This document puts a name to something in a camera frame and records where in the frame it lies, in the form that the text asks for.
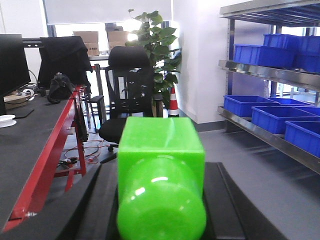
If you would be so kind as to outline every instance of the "bottle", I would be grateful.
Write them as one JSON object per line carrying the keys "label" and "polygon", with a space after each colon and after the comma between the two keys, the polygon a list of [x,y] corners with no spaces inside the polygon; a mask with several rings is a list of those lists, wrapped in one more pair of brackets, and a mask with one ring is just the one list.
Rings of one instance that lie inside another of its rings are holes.
{"label": "bottle", "polygon": [[124,240],[198,240],[206,226],[202,190],[183,159],[141,159],[130,168],[119,200]]}
{"label": "bottle", "polygon": [[123,240],[198,240],[205,151],[188,117],[129,117],[118,150]]}

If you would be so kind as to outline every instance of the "blue plastic bin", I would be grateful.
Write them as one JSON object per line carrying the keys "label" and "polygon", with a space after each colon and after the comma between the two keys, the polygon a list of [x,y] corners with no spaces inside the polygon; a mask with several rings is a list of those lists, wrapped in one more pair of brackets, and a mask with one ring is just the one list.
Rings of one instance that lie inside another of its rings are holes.
{"label": "blue plastic bin", "polygon": [[320,121],[286,121],[284,139],[320,157]]}
{"label": "blue plastic bin", "polygon": [[234,45],[233,61],[265,67],[291,68],[295,52],[278,47],[260,45]]}
{"label": "blue plastic bin", "polygon": [[320,116],[320,107],[316,107],[314,105],[313,106],[295,106],[295,108]]}
{"label": "blue plastic bin", "polygon": [[273,134],[285,134],[285,121],[320,121],[320,116],[293,106],[256,106],[251,122]]}
{"label": "blue plastic bin", "polygon": [[301,36],[295,36],[290,34],[265,34],[264,46],[289,49],[295,52],[299,51],[301,45]]}
{"label": "blue plastic bin", "polygon": [[251,118],[254,106],[277,106],[278,102],[261,96],[225,95],[224,109],[240,117]]}
{"label": "blue plastic bin", "polygon": [[311,103],[303,102],[291,98],[267,97],[267,99],[276,101],[282,106],[313,106]]}
{"label": "blue plastic bin", "polygon": [[292,66],[307,72],[320,73],[320,54],[299,53],[294,57]]}
{"label": "blue plastic bin", "polygon": [[320,54],[320,36],[301,37],[299,52]]}

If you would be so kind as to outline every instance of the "computer monitor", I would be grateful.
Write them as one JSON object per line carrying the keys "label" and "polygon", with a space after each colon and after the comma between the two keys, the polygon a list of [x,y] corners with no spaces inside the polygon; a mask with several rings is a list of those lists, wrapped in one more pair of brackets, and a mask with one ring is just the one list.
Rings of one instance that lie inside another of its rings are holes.
{"label": "computer monitor", "polygon": [[4,96],[30,81],[21,34],[0,34],[0,116],[6,114]]}

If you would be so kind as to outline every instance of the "office chair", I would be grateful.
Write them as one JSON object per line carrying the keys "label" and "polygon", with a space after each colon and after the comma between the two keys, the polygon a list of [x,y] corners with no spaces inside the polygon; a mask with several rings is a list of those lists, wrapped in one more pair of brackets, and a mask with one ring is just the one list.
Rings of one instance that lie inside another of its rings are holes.
{"label": "office chair", "polygon": [[[110,54],[105,78],[109,93],[109,120],[100,129],[99,136],[111,143],[108,148],[113,152],[117,147],[128,116],[142,113],[143,117],[153,117],[152,98],[156,102],[156,116],[162,117],[162,95],[153,95],[154,69],[142,46],[116,46]],[[113,153],[101,163],[117,157]]]}

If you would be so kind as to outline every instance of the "traffic cone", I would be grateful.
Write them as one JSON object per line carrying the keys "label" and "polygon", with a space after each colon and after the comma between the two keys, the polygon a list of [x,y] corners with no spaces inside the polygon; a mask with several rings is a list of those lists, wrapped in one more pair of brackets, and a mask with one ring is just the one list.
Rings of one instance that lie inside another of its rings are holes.
{"label": "traffic cone", "polygon": [[179,109],[178,109],[178,102],[176,98],[175,86],[173,86],[170,91],[170,105],[169,105],[168,117],[179,117]]}

